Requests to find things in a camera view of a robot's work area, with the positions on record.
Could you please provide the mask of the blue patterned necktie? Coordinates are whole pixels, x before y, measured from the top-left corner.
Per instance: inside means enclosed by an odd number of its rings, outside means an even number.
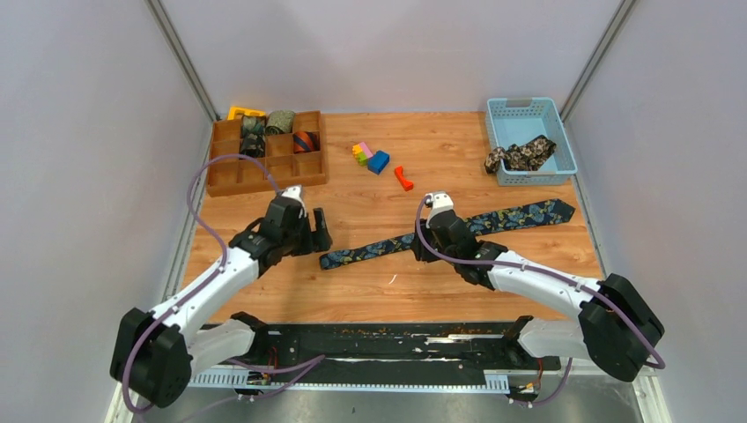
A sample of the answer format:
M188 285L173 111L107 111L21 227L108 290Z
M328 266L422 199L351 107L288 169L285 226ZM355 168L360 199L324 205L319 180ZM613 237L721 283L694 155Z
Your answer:
M468 229L477 236L568 223L575 207L553 198L536 203L481 213L463 218ZM417 238L414 232L401 234L355 249L339 249L322 254L319 266L322 271L337 269L353 263L411 250Z

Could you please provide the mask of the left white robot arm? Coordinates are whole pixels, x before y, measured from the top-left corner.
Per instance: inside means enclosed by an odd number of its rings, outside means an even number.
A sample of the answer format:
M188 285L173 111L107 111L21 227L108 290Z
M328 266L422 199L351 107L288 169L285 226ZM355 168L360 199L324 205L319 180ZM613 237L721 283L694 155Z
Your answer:
M283 258L325 252L331 244L324 210L309 210L299 186L281 191L264 216L220 244L217 261L186 288L148 311L132 308L122 317L110 376L124 390L166 408L194 375L214 365L239 356L249 364L263 362L270 341L257 318L239 312L211 329L203 325Z

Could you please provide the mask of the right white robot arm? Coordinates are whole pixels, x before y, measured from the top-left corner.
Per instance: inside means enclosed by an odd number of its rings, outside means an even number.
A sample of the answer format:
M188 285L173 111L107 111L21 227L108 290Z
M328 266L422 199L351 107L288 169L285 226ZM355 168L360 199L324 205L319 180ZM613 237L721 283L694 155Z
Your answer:
M663 324L628 278L576 276L533 262L503 245L478 240L453 209L444 207L416 218L415 256L447 262L472 285L520 295L563 316L516 321L503 344L504 358L513 367L550 356L590 360L622 382L633 381L644 367L666 367L656 349Z

